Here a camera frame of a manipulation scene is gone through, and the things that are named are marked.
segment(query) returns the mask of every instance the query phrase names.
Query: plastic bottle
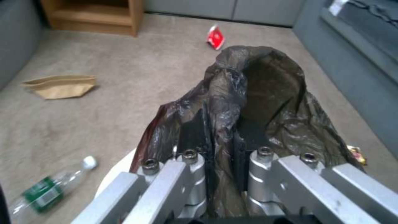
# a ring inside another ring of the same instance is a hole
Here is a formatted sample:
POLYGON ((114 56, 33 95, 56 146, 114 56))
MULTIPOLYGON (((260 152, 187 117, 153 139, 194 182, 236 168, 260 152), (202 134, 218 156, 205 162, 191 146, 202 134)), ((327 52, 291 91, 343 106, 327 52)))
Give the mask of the plastic bottle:
POLYGON ((48 176, 24 191, 9 208, 12 223, 33 223, 40 215, 73 191, 86 178, 87 173, 96 166, 95 158, 88 156, 81 163, 48 176))

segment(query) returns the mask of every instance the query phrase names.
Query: beige carpet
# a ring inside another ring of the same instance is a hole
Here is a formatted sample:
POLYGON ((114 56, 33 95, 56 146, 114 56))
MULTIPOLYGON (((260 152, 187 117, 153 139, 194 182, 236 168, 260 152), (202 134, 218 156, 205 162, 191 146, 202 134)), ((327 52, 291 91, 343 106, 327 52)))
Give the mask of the beige carpet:
MULTIPOLYGON (((138 38, 46 31, 30 62, 0 91, 0 183, 12 200, 44 176, 87 155, 99 167, 54 209, 47 223, 69 223, 92 200, 108 170, 131 151, 159 105, 204 76, 218 51, 205 38, 211 20, 145 15, 138 38), (82 98, 43 100, 22 81, 50 75, 95 75, 82 98)), ((291 29, 217 22, 226 46, 271 46, 304 70, 308 89, 347 144, 361 147, 366 171, 398 191, 398 163, 332 84, 291 29)))

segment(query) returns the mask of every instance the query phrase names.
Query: black plastic bag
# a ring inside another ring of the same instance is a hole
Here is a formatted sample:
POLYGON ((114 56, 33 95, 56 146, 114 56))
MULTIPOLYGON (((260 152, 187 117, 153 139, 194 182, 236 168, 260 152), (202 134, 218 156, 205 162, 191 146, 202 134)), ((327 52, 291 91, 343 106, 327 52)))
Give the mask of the black plastic bag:
POLYGON ((223 50, 204 79, 174 102, 161 105, 146 128, 131 172, 143 159, 165 162, 196 148, 206 159, 207 212, 247 216, 250 153, 267 145, 279 157, 310 151, 326 167, 349 162, 346 148, 318 101, 306 90, 303 70, 270 47, 223 50))

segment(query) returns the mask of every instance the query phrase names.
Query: wooden shelf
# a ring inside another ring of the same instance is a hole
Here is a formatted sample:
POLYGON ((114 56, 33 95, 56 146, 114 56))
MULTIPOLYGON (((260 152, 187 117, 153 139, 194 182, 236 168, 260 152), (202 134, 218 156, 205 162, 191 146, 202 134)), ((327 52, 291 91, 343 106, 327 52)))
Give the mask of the wooden shelf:
POLYGON ((143 16, 143 0, 126 0, 128 7, 93 4, 84 0, 41 0, 54 29, 68 29, 136 36, 143 16))
POLYGON ((132 23, 128 8, 94 4, 69 4, 54 11, 51 17, 59 20, 119 26, 131 26, 132 23))

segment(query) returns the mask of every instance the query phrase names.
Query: paper bag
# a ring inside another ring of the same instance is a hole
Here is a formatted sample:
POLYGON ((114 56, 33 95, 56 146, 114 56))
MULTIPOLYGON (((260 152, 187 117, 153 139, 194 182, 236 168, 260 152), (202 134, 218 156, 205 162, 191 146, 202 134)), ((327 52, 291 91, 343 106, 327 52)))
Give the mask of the paper bag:
POLYGON ((83 96, 96 84, 94 76, 62 75, 23 82, 44 99, 62 99, 83 96))

